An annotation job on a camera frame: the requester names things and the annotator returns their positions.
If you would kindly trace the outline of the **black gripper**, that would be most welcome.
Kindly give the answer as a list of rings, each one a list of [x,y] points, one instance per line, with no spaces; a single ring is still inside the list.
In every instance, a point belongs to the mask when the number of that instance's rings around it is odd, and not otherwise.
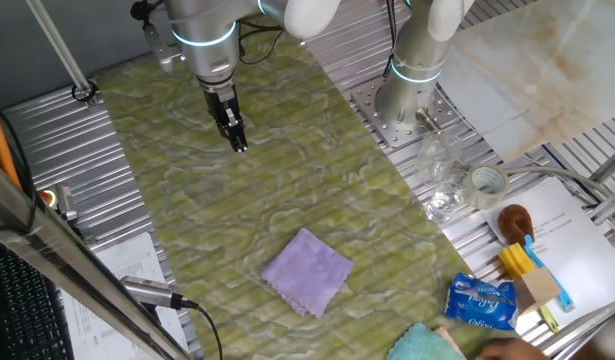
[[[235,152],[243,153],[248,145],[240,118],[237,92],[234,85],[204,89],[208,109],[216,121],[220,135],[229,141]]]

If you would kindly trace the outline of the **person hand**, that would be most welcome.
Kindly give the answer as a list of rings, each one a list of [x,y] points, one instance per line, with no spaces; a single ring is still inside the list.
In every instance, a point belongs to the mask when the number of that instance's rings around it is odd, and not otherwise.
[[[549,357],[522,339],[496,339],[483,347],[476,360],[549,360]]]

